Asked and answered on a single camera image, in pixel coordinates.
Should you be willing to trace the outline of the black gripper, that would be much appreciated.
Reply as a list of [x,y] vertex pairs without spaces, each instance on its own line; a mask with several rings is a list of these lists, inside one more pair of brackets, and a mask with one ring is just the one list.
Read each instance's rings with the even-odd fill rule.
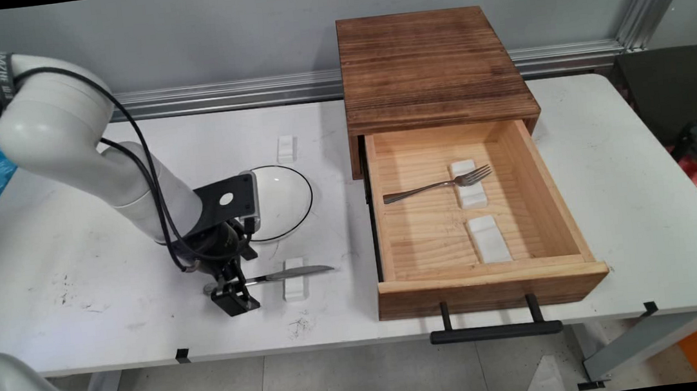
[[241,259],[253,261],[259,256],[250,245],[255,231],[256,222],[251,217],[227,220],[187,236],[191,271],[222,277],[224,284],[213,289],[211,298],[230,317],[260,308],[260,302],[247,290],[240,263]]

